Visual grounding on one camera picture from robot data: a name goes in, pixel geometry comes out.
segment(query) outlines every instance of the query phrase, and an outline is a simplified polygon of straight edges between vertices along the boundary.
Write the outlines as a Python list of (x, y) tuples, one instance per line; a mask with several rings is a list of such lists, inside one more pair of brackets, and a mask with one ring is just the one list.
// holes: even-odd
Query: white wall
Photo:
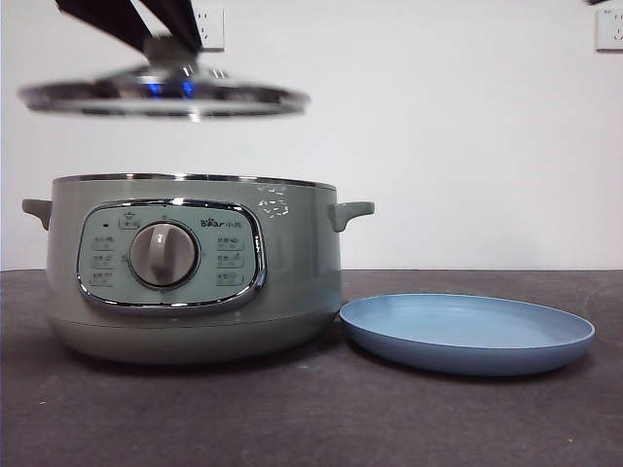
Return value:
[[(3, 268), (42, 268), (19, 210), (54, 177), (173, 171), (303, 178), (373, 217), (343, 265), (623, 268), (623, 55), (596, 54), (580, 0), (231, 0), (211, 63), (306, 90), (305, 117), (188, 124), (39, 115), (25, 83), (141, 57), (61, 15), (3, 3)], [(623, 1), (608, 2), (622, 6)]]

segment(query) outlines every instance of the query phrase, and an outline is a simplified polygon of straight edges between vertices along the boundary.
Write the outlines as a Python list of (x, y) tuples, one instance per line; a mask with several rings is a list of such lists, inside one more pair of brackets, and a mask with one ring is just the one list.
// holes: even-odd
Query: blue plate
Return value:
[(542, 373), (580, 357), (595, 335), (586, 319), (489, 297), (385, 295), (342, 307), (348, 335), (388, 360), (444, 373)]

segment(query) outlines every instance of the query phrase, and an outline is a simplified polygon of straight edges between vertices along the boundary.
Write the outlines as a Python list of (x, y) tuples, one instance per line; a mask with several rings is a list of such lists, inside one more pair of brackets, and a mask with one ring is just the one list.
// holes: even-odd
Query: chrome trim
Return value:
[(58, 177), (53, 183), (65, 182), (90, 182), (100, 180), (199, 180), (203, 182), (242, 182), (242, 183), (268, 183), (280, 185), (293, 185), (297, 187), (321, 188), (324, 190), (337, 191), (333, 185), (325, 183), (309, 182), (306, 180), (292, 180), (288, 178), (252, 177), (243, 175), (214, 175), (207, 173), (94, 173), (86, 175), (69, 175)]
[[(83, 283), (80, 275), (80, 253), (82, 252), (83, 235), (87, 219), (96, 211), (111, 207), (130, 207), (130, 206), (149, 206), (149, 205), (175, 205), (191, 207), (207, 207), (213, 209), (235, 210), (241, 213), (251, 226), (253, 242), (255, 246), (255, 275), (249, 283), (238, 293), (223, 299), (208, 302), (192, 302), (180, 304), (128, 304), (115, 302), (98, 297), (90, 292)], [(82, 295), (91, 303), (104, 307), (107, 311), (131, 316), (151, 316), (151, 317), (183, 317), (205, 314), (213, 311), (227, 311), (246, 305), (260, 293), (266, 282), (266, 252), (264, 250), (264, 237), (262, 227), (257, 216), (243, 204), (235, 202), (207, 201), (188, 198), (167, 198), (167, 199), (127, 199), (116, 200), (102, 203), (95, 209), (89, 211), (83, 221), (83, 228), (80, 233), (80, 244), (78, 247), (78, 258), (76, 261), (76, 277)]]

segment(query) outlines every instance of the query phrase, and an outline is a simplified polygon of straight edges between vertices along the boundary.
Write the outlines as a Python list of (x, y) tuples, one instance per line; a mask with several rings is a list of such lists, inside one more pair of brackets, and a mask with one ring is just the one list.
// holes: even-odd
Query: pot handle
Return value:
[(41, 225), (47, 231), (50, 228), (50, 216), (52, 216), (52, 202), (42, 199), (23, 199), (21, 210), (26, 214), (38, 217)]
[(374, 202), (339, 202), (329, 205), (329, 219), (333, 226), (333, 232), (336, 233), (343, 232), (350, 219), (369, 214), (374, 214)]

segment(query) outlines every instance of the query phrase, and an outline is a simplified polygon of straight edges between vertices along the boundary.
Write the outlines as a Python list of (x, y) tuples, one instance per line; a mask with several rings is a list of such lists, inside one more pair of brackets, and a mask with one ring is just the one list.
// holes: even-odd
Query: wall outlet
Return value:
[(192, 0), (197, 30), (202, 38), (202, 50), (225, 51), (225, 10), (209, 5), (210, 0)]
[(623, 51), (623, 8), (597, 10), (597, 50)]

